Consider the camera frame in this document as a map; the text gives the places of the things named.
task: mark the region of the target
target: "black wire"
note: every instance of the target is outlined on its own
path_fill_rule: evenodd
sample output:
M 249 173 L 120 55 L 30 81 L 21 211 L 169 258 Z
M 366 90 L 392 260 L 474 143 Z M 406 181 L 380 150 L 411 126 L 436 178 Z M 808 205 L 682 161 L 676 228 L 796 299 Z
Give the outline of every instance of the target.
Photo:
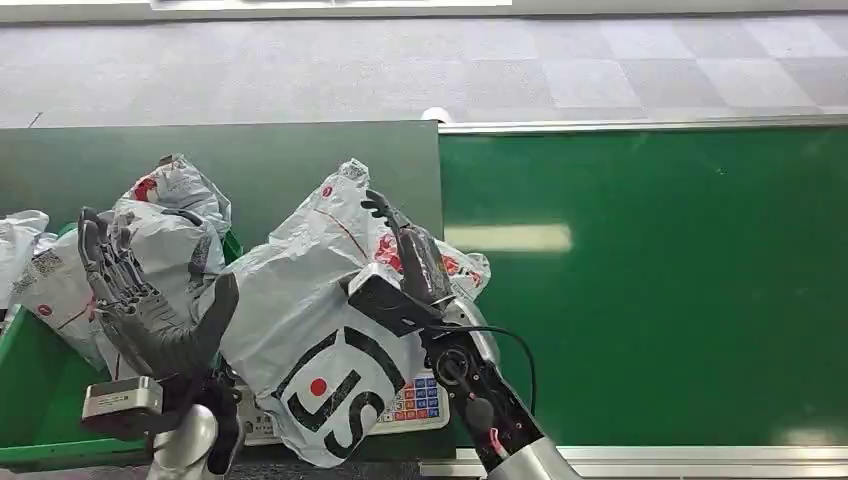
M 533 359 L 533 352 L 530 351 L 530 346 L 528 346 L 527 342 L 524 341 L 524 339 L 521 338 L 518 334 L 510 332 L 505 328 L 493 327 L 490 325 L 430 325 L 427 328 L 438 332 L 494 332 L 512 337 L 514 340 L 516 340 L 521 345 L 521 348 L 524 350 L 524 355 L 527 357 L 527 364 L 530 367 L 530 414 L 536 415 L 536 361 Z

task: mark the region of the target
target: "silver frame edge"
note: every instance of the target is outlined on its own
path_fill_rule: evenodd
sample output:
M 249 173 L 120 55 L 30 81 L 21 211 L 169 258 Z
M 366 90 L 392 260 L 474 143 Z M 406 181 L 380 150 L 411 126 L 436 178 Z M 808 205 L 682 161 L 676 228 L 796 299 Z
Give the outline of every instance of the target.
M 848 477 L 848 447 L 557 447 L 581 476 L 604 478 Z M 422 476 L 483 477 L 471 448 L 419 463 Z
M 681 121 L 613 120 L 589 122 L 444 123 L 439 125 L 439 135 L 520 135 L 558 132 L 663 131 L 684 129 L 814 126 L 848 126 L 848 115 L 793 115 L 786 117 L 740 117 Z

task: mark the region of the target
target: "red dot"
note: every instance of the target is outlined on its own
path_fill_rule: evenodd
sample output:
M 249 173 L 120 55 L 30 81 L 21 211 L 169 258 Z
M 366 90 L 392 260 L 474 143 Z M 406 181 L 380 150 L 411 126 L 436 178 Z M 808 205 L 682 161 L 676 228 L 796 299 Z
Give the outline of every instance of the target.
M 327 382 L 325 382 L 323 378 L 316 378 L 312 381 L 312 384 L 309 385 L 309 391 L 312 392 L 312 395 L 320 397 L 327 391 Z

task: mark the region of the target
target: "green plastic bin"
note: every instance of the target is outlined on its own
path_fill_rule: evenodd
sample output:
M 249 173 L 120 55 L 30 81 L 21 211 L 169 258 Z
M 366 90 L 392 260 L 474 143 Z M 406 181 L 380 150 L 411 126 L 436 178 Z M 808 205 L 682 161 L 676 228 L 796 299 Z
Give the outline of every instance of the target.
M 244 250 L 223 240 L 227 263 Z M 79 426 L 85 389 L 109 381 L 44 322 L 21 309 L 0 338 L 0 467 L 37 471 L 142 460 L 144 442 L 122 442 Z

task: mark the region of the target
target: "white plastic bag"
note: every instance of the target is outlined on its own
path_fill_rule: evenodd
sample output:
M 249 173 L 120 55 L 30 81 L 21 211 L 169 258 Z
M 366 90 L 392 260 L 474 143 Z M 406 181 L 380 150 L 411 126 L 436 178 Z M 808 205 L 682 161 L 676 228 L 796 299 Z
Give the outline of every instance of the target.
M 394 238 L 360 205 L 368 182 L 365 165 L 342 164 L 269 243 L 227 267 L 240 298 L 221 353 L 270 415 L 275 434 L 321 467 L 343 462 L 423 366 L 418 335 L 396 337 L 350 307 L 338 284 L 365 267 L 400 277 Z M 456 263 L 456 289 L 473 298 L 489 278 L 485 257 L 442 247 Z M 207 290 L 200 304 L 213 296 Z
M 213 226 L 166 215 L 164 207 L 119 200 L 109 218 L 113 228 L 127 227 L 130 245 L 146 279 L 171 303 L 180 318 L 190 319 L 194 301 L 224 267 L 224 253 Z M 76 229 L 36 255 L 16 284 L 19 300 L 97 369 L 108 366 L 113 378 L 131 374 L 117 350 L 92 324 L 93 293 L 79 258 Z
M 93 293 L 77 249 L 77 231 L 34 256 L 15 284 L 18 301 L 50 326 L 94 368 L 104 367 L 89 321 Z
M 0 311 L 11 306 L 12 284 L 32 257 L 48 221 L 38 210 L 12 213 L 0 220 Z
M 159 160 L 121 198 L 189 210 L 211 223 L 220 237 L 230 229 L 230 200 L 181 153 Z

